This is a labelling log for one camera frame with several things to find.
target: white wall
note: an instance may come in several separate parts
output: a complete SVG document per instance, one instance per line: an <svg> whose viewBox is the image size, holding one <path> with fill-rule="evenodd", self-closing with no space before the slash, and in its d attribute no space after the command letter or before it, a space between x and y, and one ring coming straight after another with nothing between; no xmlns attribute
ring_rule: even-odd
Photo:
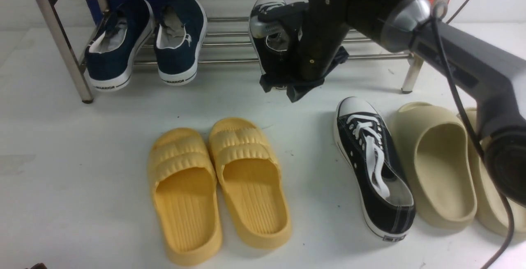
<svg viewBox="0 0 526 269"><path fill-rule="evenodd" d="M0 0L0 30L45 26L34 0ZM209 16L248 15L255 0L200 0ZM451 0L453 13L464 0ZM526 22L526 0L472 0L457 22ZM64 26L93 25L84 0L60 0L57 10Z"/></svg>

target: rack leg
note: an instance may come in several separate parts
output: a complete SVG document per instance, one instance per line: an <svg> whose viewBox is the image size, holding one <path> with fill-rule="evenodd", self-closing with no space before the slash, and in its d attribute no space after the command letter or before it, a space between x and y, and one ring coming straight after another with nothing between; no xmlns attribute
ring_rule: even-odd
<svg viewBox="0 0 526 269"><path fill-rule="evenodd" d="M423 63L424 60L419 56L415 56L415 58L411 60L409 71L407 72L404 85L402 86L402 93L407 94L413 92L413 87L415 87L415 82L417 82L417 78L420 74L420 69L422 69Z"/></svg>
<svg viewBox="0 0 526 269"><path fill-rule="evenodd" d="M90 87L84 78L83 73L79 67L77 57L75 56L71 44L67 38L64 27L58 18L55 7L51 5L49 0L36 0L38 8L44 17L44 20L51 32L51 36L58 47L58 51L66 64L69 74L77 88L77 92L80 95L82 102L90 104L93 102L93 96L90 91Z"/></svg>
<svg viewBox="0 0 526 269"><path fill-rule="evenodd" d="M449 0L434 0L434 5L438 2L449 3ZM415 56L415 59L409 66L409 71L407 72L406 80L404 85L402 85L402 93L411 93L417 82L418 74L420 74L420 69L422 69L424 61L418 56Z"/></svg>

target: slipper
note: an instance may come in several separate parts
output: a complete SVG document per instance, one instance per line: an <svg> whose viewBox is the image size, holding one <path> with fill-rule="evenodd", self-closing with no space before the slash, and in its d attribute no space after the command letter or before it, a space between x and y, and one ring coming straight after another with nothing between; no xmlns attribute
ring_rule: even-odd
<svg viewBox="0 0 526 269"><path fill-rule="evenodd" d="M445 108L417 102L402 106L389 128L417 214L439 228L468 226L475 218L477 199L462 122Z"/></svg>
<svg viewBox="0 0 526 269"><path fill-rule="evenodd" d="M473 128L477 128L477 109L468 108L466 114ZM506 215L506 210L495 185L489 177L486 167L481 163L479 154L477 154L472 143L469 143L468 155L471 176L477 194L477 219L489 230L505 237L508 234L508 215ZM511 200L508 202L515 219L514 238L524 239L526 238L526 209Z"/></svg>
<svg viewBox="0 0 526 269"><path fill-rule="evenodd" d="M199 132L163 134L150 151L148 181L168 258L192 266L216 254L222 243L217 181Z"/></svg>
<svg viewBox="0 0 526 269"><path fill-rule="evenodd" d="M281 168L263 131L250 121L218 121L209 137L228 210L244 243L273 249L292 234Z"/></svg>

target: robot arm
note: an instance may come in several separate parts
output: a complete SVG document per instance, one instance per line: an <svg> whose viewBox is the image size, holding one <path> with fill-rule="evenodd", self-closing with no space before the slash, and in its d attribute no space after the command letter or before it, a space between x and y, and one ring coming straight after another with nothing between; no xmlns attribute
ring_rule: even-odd
<svg viewBox="0 0 526 269"><path fill-rule="evenodd" d="M389 52L411 51L447 73L428 23L427 0L309 0L302 7L299 28L279 20L296 38L285 69L293 93L295 86L323 82L351 27ZM477 101L479 140L490 138L485 166L497 189L526 207L526 61L445 23L438 22L438 29L455 84ZM289 98L296 101L310 89L299 97L288 91Z"/></svg>

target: sneaker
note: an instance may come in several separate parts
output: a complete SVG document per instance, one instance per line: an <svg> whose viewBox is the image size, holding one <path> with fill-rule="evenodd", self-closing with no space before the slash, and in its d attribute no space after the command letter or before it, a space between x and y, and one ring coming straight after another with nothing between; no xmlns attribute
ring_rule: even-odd
<svg viewBox="0 0 526 269"><path fill-rule="evenodd" d="M155 35L159 76L168 85L184 85L197 74L208 21L197 0L170 0Z"/></svg>
<svg viewBox="0 0 526 269"><path fill-rule="evenodd" d="M84 53L96 90L116 91L128 85L135 55L152 35L154 21L146 0L126 0L113 11Z"/></svg>
<svg viewBox="0 0 526 269"><path fill-rule="evenodd" d="M262 38L254 37L252 31L260 32L261 26L257 23L259 22L257 20L259 13L284 5L286 5L284 0L258 0L250 13L250 21L248 24L249 37L258 56L262 75L265 74L266 69L275 69L278 63L285 60L290 39L285 31L280 32L280 28L273 28L278 31L278 33ZM287 89L287 86L278 86L276 89Z"/></svg>
<svg viewBox="0 0 526 269"><path fill-rule="evenodd" d="M404 239L415 202L380 115L366 101L348 97L336 110L334 138L355 172L367 226L384 241Z"/></svg>

